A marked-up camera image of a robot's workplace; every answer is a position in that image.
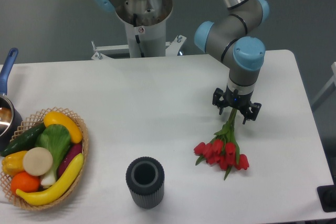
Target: yellow squash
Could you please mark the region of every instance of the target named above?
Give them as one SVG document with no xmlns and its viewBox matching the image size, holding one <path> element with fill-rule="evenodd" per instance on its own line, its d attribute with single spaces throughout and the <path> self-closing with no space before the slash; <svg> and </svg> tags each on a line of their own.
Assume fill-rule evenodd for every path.
<svg viewBox="0 0 336 224">
<path fill-rule="evenodd" d="M 73 158 L 65 172 L 56 181 L 56 183 L 48 189 L 44 191 L 38 191 L 36 193 L 25 193 L 24 191 L 17 189 L 16 194 L 33 206 L 49 204 L 60 198 L 69 189 L 69 187 L 77 178 L 83 163 L 83 154 L 79 153 L 76 157 Z"/>
<path fill-rule="evenodd" d="M 74 123 L 73 120 L 61 112 L 50 111 L 45 115 L 43 123 L 45 127 L 48 127 L 52 124 L 61 124 L 69 131 L 72 143 L 78 144 L 80 141 L 82 141 L 83 135 L 79 127 L 76 125 L 76 123 Z"/>
<path fill-rule="evenodd" d="M 23 157 L 26 153 L 27 151 L 21 151 L 6 156 L 1 162 L 2 171 L 10 176 L 23 172 Z"/>
</svg>

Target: tulip bouquet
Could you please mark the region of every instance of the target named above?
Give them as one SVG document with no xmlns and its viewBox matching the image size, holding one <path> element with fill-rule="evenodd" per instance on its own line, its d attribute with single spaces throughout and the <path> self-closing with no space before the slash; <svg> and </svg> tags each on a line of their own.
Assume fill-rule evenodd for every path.
<svg viewBox="0 0 336 224">
<path fill-rule="evenodd" d="M 199 143 L 194 152 L 198 157 L 196 165 L 206 161 L 209 165 L 219 164 L 225 171 L 224 180 L 229 175 L 232 167 L 237 170 L 247 170 L 249 167 L 246 155 L 240 153 L 239 145 L 235 139 L 235 118 L 237 110 L 232 109 L 227 122 L 222 129 L 216 132 L 215 137 L 207 144 Z"/>
</svg>

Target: white table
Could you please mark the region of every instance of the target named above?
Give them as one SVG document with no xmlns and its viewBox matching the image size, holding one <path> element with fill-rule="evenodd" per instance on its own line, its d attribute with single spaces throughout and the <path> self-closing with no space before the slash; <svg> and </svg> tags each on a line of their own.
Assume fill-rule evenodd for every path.
<svg viewBox="0 0 336 224">
<path fill-rule="evenodd" d="M 255 87 L 257 121 L 236 121 L 250 169 L 195 166 L 193 148 L 227 120 L 212 105 L 228 69 L 209 55 L 17 64 L 8 97 L 23 117 L 54 106 L 86 122 L 90 155 L 80 187 L 55 209 L 0 204 L 1 223 L 271 223 L 325 219 L 316 188 L 332 178 L 294 55 L 268 51 Z M 128 165 L 156 158 L 165 196 L 155 208 L 133 202 Z"/>
</svg>

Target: blue pot handle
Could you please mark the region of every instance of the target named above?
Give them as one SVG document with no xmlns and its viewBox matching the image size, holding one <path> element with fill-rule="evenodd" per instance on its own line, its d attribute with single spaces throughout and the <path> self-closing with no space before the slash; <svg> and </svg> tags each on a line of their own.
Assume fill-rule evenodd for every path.
<svg viewBox="0 0 336 224">
<path fill-rule="evenodd" d="M 0 94 L 7 95 L 8 76 L 12 70 L 12 67 L 14 65 L 18 53 L 19 50 L 17 48 L 12 48 L 8 53 L 6 61 L 0 72 Z"/>
</svg>

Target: bok choy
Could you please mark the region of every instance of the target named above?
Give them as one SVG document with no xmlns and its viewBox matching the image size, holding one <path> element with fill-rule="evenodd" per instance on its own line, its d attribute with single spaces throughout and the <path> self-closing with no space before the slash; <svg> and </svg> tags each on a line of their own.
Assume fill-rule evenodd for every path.
<svg viewBox="0 0 336 224">
<path fill-rule="evenodd" d="M 54 160 L 51 169 L 41 177 L 41 185 L 44 188 L 48 188 L 56 182 L 57 168 L 70 148 L 70 140 L 69 131 L 60 124 L 48 126 L 37 139 L 35 146 L 49 150 Z"/>
</svg>

